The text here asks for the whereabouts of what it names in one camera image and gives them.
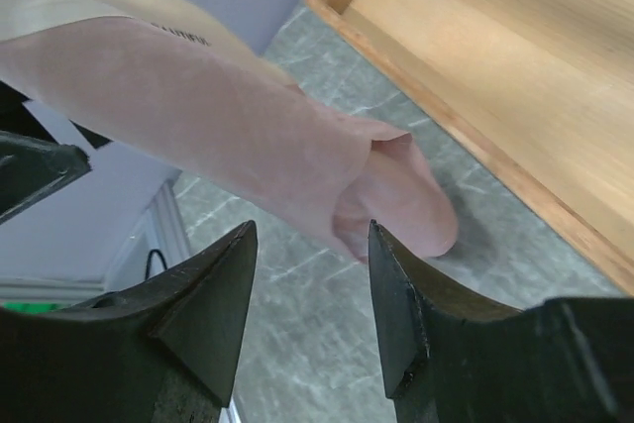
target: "wooden board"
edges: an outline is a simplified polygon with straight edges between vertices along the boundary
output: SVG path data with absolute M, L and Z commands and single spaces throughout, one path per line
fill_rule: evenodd
M 634 0 L 307 3 L 634 294 Z

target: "black wire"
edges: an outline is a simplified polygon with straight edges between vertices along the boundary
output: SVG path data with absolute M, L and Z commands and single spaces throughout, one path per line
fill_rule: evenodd
M 152 258 L 154 255 L 157 255 L 160 259 L 160 263 L 162 264 L 162 269 L 167 271 L 167 260 L 165 259 L 165 255 L 158 248 L 151 249 L 148 253 L 148 259 L 146 260 L 146 281 L 150 279 L 150 271 L 152 270 Z

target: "marbled gray surface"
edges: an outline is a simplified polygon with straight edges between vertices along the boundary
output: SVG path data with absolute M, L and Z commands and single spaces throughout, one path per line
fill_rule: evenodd
M 617 295 L 610 282 L 305 8 L 267 52 L 333 107 L 411 131 L 456 206 L 461 234 L 432 264 L 526 307 L 562 294 Z M 248 423 L 395 421 L 383 398 L 367 269 L 255 206 L 184 175 L 175 186 L 199 251 L 248 219 L 260 257 L 237 376 Z

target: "wooden box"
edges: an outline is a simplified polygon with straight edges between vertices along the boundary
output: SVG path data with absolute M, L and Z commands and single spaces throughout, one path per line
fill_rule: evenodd
M 634 0 L 307 3 L 634 293 Z

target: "green object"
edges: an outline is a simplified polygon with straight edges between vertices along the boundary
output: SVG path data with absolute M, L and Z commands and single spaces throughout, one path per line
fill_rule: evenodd
M 58 304 L 29 303 L 29 302 L 6 302 L 3 304 L 6 309 L 28 314 L 40 314 L 42 312 L 55 311 L 63 306 Z

